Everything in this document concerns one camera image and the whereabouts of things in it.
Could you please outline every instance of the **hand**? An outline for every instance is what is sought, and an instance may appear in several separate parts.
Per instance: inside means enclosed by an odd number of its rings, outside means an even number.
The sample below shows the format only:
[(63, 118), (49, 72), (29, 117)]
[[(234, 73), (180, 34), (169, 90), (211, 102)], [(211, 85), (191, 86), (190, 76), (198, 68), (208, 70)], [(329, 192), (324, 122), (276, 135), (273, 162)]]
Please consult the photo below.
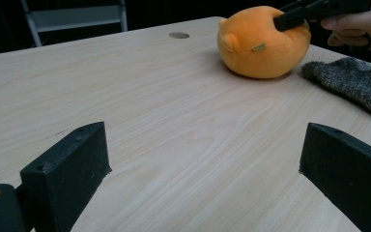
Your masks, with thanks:
[(328, 38), (328, 45), (331, 46), (344, 44), (364, 46), (369, 43), (364, 35), (367, 34), (371, 38), (371, 11), (325, 18), (321, 24), (325, 29), (332, 30)]

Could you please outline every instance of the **black tool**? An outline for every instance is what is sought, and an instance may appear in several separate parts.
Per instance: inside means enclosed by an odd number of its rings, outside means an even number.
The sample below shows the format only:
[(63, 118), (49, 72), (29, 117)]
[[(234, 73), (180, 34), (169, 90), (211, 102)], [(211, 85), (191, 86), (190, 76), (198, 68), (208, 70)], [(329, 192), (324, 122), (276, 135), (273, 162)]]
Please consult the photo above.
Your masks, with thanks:
[(63, 232), (111, 171), (104, 123), (72, 131), (20, 171), (22, 184), (0, 184), (0, 231)]
[[(278, 31), (283, 32), (303, 24), (305, 20), (319, 21), (334, 15), (367, 12), (370, 7), (371, 0), (297, 0), (282, 7), (280, 10), (284, 14), (274, 18), (273, 23)], [(351, 51), (360, 52), (369, 46), (351, 46)]]
[(310, 123), (300, 173), (357, 228), (371, 231), (371, 146), (341, 130)]

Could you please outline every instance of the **gray fabric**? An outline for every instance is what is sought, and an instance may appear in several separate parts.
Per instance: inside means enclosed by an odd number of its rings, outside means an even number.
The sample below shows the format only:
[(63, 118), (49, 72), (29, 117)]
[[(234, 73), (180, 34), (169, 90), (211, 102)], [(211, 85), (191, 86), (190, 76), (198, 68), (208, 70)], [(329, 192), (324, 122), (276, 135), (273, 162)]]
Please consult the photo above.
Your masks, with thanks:
[(318, 82), (331, 92), (360, 103), (371, 112), (371, 65), (353, 57), (332, 63), (309, 62), (302, 77)]

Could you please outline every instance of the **wooden table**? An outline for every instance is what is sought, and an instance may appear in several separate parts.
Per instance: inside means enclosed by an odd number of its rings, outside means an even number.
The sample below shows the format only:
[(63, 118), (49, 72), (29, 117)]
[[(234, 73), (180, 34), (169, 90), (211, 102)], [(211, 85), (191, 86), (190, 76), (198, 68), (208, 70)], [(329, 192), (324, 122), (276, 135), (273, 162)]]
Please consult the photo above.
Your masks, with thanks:
[[(307, 124), (371, 145), (371, 114), (299, 76), (230, 72), (219, 17), (0, 54), (0, 183), (106, 124), (110, 164), (73, 231), (357, 231), (304, 176)], [(187, 39), (174, 39), (185, 32)]]

